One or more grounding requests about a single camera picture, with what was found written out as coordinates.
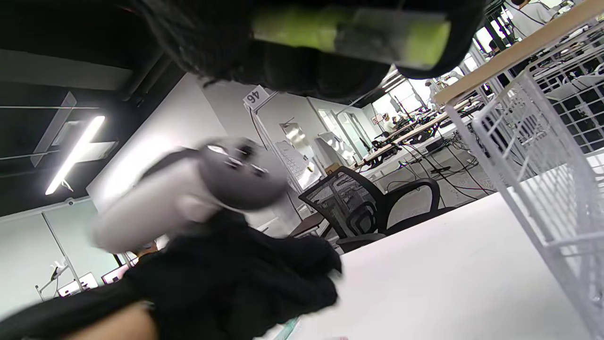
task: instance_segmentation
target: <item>wooden desk edge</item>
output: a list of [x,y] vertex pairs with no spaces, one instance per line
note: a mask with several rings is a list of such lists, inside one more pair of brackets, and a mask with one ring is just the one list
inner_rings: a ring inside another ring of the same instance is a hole
[[439,105],[449,103],[603,12],[604,1],[584,0],[568,13],[550,21],[521,42],[512,45],[467,76],[436,93],[434,100]]

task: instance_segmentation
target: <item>computer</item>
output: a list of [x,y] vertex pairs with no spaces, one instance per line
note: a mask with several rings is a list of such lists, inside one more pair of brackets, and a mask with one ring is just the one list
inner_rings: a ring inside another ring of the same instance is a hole
[[[135,258],[134,260],[130,261],[130,264],[134,266],[137,262],[138,262],[138,258]],[[114,269],[114,270],[110,271],[109,273],[103,275],[101,277],[101,279],[103,280],[103,282],[105,284],[114,283],[116,281],[121,280],[121,278],[124,277],[124,273],[126,273],[127,270],[128,270],[128,265],[125,264],[125,265],[119,267],[118,269]]]
[[[83,290],[88,290],[92,288],[98,287],[97,280],[95,280],[94,275],[92,273],[87,273],[86,275],[80,278],[80,283],[82,284]],[[57,292],[60,296],[66,297],[73,294],[77,294],[80,292],[80,286],[78,286],[77,282],[71,281],[69,284],[57,289]]]

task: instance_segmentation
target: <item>window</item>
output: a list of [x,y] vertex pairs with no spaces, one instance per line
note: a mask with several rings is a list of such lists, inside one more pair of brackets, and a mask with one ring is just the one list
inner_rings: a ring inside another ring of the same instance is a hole
[[390,103],[390,95],[384,94],[380,99],[373,102],[373,108],[376,109],[376,112],[380,115],[389,114],[391,117],[396,115],[396,110]]
[[417,80],[417,79],[409,79],[411,86],[413,86],[414,90],[419,94],[419,97],[423,100],[424,103],[428,103],[430,100],[430,88],[426,86],[427,80]]
[[422,107],[422,103],[417,100],[409,80],[405,80],[399,86],[393,88],[390,94],[403,105],[403,108],[407,112],[412,112]]
[[466,57],[463,59],[463,63],[470,70],[470,72],[478,68],[478,64],[476,64],[476,61],[474,60],[474,58],[472,58],[469,53],[466,54]]

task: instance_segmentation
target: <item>vr controller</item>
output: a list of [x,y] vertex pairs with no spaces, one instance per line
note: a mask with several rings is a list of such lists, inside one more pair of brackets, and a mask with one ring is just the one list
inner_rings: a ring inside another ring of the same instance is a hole
[[92,225],[93,243],[123,253],[187,226],[207,221],[217,211],[266,208],[288,188],[279,160],[249,139],[214,139],[190,157],[142,179]]

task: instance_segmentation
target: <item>fluorescent light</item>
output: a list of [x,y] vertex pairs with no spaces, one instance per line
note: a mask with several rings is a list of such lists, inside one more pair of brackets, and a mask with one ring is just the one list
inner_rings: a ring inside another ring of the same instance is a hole
[[395,82],[395,81],[400,80],[400,79],[401,79],[401,77],[396,76],[396,77],[394,77],[394,78],[390,79],[390,80],[389,80],[387,83],[383,84],[383,85],[382,85],[382,88],[385,88],[385,87],[387,87],[389,84],[391,84],[392,82]]
[[389,89],[384,90],[384,92],[386,92],[386,93],[390,92],[393,88],[399,86],[403,81],[405,81],[405,78],[402,78],[400,81],[398,81],[394,85],[392,85]]
[[54,177],[53,181],[48,186],[48,189],[46,190],[47,195],[52,194],[57,189],[57,187],[59,187],[61,182],[65,180],[65,176],[67,176],[69,170],[71,170],[74,164],[76,164],[80,160],[82,155],[86,153],[86,150],[88,150],[89,148],[90,141],[92,140],[94,135],[97,134],[97,131],[103,124],[104,120],[104,116],[98,116],[90,122],[90,124],[88,125],[86,130],[84,130],[84,133],[80,137],[80,140],[78,140],[75,144],[74,149],[71,151],[69,156],[67,156],[65,163],[63,163],[63,165],[59,169],[59,172],[57,172],[57,175]]

